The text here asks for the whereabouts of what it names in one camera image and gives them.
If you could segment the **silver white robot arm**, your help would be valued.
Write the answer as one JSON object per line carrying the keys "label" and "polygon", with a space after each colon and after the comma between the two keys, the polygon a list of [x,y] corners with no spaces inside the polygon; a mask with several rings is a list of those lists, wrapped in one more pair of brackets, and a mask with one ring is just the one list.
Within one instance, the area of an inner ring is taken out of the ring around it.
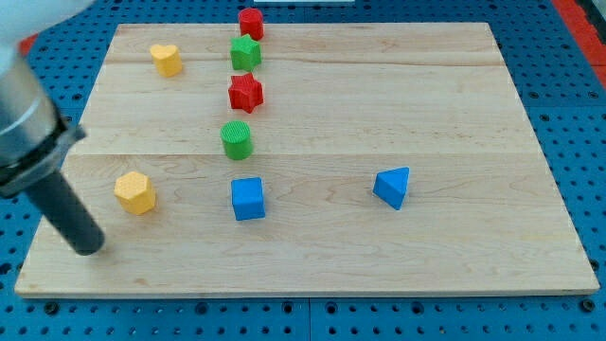
{"label": "silver white robot arm", "polygon": [[23,192],[79,255],[96,253],[105,236],[60,172],[68,150],[85,137],[71,127],[20,55],[26,38],[74,17],[93,0],[1,3],[1,196]]}

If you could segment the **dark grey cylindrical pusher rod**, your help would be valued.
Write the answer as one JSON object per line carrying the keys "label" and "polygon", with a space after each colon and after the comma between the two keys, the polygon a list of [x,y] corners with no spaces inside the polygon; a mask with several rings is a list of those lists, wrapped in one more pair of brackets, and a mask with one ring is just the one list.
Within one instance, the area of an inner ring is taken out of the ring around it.
{"label": "dark grey cylindrical pusher rod", "polygon": [[103,231],[58,170],[28,187],[26,195],[77,254],[92,255],[103,246]]}

